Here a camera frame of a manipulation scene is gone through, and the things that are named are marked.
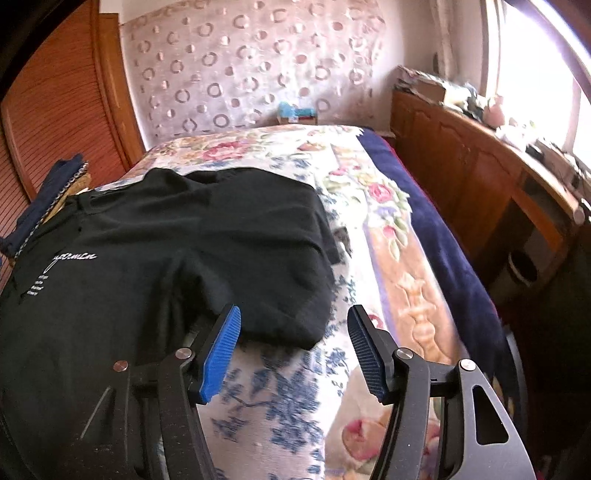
wooden dresser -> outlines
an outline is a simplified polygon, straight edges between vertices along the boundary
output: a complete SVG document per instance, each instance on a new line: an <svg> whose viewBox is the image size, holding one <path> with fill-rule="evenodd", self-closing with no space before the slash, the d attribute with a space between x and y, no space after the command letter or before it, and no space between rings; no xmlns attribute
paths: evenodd
<svg viewBox="0 0 591 480"><path fill-rule="evenodd" d="M485 285L535 229L554 254L538 286L550 278L576 233L579 203L542 164L487 127L409 93L394 92L391 129L401 161Z"/></svg>

patterned wallpaper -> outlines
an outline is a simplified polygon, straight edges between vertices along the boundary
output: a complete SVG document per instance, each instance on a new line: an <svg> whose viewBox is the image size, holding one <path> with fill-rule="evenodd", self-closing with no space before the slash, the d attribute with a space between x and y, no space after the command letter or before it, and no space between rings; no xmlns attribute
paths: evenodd
<svg viewBox="0 0 591 480"><path fill-rule="evenodd" d="M376 0L181 1L122 26L129 87L150 148L277 123L279 102L321 123L373 117Z"/></svg>

floral bedspread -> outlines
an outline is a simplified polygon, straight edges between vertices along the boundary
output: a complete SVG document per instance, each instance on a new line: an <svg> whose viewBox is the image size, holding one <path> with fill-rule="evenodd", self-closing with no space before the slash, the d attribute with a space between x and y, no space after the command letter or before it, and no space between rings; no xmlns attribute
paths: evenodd
<svg viewBox="0 0 591 480"><path fill-rule="evenodd" d="M333 266L324 339L311 351L255 342L236 349L221 393L198 407L220 479L369 478L389 410L360 377L346 328L350 306L362 304L376 327L430 361L466 356L412 229L408 195L375 168L359 134L355 127L282 125L180 138L99 189L140 181L151 168L185 175L255 167L311 185L323 202L342 259ZM357 380L349 385L350 378ZM432 415L423 478L438 438Z"/></svg>

curtain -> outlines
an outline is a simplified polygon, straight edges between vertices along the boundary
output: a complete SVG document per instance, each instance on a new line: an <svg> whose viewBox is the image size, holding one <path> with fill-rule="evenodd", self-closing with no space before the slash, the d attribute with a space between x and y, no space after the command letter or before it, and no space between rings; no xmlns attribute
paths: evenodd
<svg viewBox="0 0 591 480"><path fill-rule="evenodd" d="M457 64L452 47L453 0L430 0L437 39L439 76L453 80Z"/></svg>

blue gripper pad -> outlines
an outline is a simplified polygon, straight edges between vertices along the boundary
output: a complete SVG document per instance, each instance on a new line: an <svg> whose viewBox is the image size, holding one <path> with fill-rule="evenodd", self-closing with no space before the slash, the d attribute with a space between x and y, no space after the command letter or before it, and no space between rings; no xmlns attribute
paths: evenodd
<svg viewBox="0 0 591 480"><path fill-rule="evenodd" d="M226 376L234 347L240 335L240 309L232 306L225 318L217 320L216 327L219 327L219 322L223 322L223 325L213 339L213 345L203 362L203 382L199 389L199 396L203 405L209 403L212 397L222 389L222 382Z"/></svg>

